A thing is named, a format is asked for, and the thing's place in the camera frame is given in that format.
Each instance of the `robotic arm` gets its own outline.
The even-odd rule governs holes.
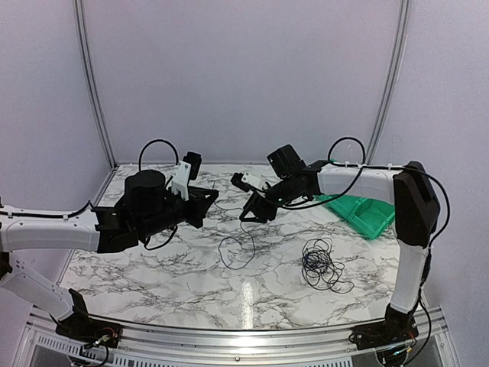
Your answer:
[[[348,195],[394,204],[400,246],[396,287],[386,309],[385,321],[356,326],[352,342],[358,349],[368,349],[411,339],[410,334],[418,336],[413,314],[419,303],[420,288],[429,272],[429,240],[440,212],[435,191],[423,175],[423,166],[410,162],[405,167],[366,169],[361,164],[340,165],[329,161],[306,166],[290,145],[267,158],[281,182],[270,186],[250,174],[235,174],[232,178],[236,187],[252,191],[244,205],[241,221],[266,223],[275,219],[278,208],[302,209],[292,201],[305,197],[306,202],[320,194],[338,197],[348,192]]]
[[[23,248],[77,248],[98,253],[122,252],[151,236],[187,222],[202,227],[217,190],[188,186],[199,172],[202,158],[189,152],[168,181],[159,171],[145,170],[125,180],[125,191],[114,207],[85,206],[71,214],[27,211],[0,206],[0,287],[47,311],[57,322],[57,333],[74,339],[99,336],[120,326],[89,317],[81,294],[54,284],[30,269],[15,253]],[[112,338],[108,346],[117,346]]]

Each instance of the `green plastic tray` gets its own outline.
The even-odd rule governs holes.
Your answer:
[[[317,196],[326,200],[331,196]],[[342,196],[325,204],[345,218],[352,228],[368,239],[376,239],[392,224],[395,217],[394,206],[379,200],[356,196]]]

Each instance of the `ventilation grille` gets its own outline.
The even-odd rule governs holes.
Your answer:
[[[37,344],[62,354],[69,354],[72,357],[79,357],[80,344],[75,344],[73,341],[67,342],[65,339],[60,339],[55,336],[38,333]],[[114,367],[209,367],[209,365],[197,365],[179,363],[174,364],[166,361],[155,361],[154,359],[144,358],[141,356],[128,356],[127,354],[119,354],[117,349],[111,349],[111,358],[109,359],[107,366]],[[83,351],[82,354],[86,358],[95,359],[100,358],[100,354],[95,354],[90,351]],[[309,364],[296,363],[286,364],[283,367],[353,367],[353,362],[350,357],[340,359],[330,359],[328,361],[314,362]]]

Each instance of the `marble table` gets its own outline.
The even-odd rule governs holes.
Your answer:
[[[167,176],[174,167],[146,166]],[[124,179],[137,165],[121,166],[99,205],[112,206],[123,194]],[[125,252],[98,255],[76,251],[62,285],[85,297],[91,313],[139,323],[206,329],[289,329],[328,326],[382,317],[397,273],[399,248],[388,229],[375,241],[359,236],[323,206],[300,211],[279,209],[267,224],[244,223],[256,255],[241,270],[233,267],[252,255],[251,239],[239,227],[240,209],[250,193],[230,183],[234,172],[250,172],[276,182],[268,166],[203,165],[195,186],[219,190],[204,227],[179,226],[173,241],[149,252],[142,245]],[[163,243],[156,235],[150,246]],[[342,280],[350,293],[317,291],[303,280],[301,252],[308,239],[330,237],[332,257],[345,264]]]

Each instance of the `pile of black wire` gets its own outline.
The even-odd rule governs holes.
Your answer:
[[[318,291],[346,294],[351,292],[355,285],[352,281],[340,280],[345,264],[333,261],[332,250],[333,241],[329,237],[307,241],[303,247],[303,278]]]

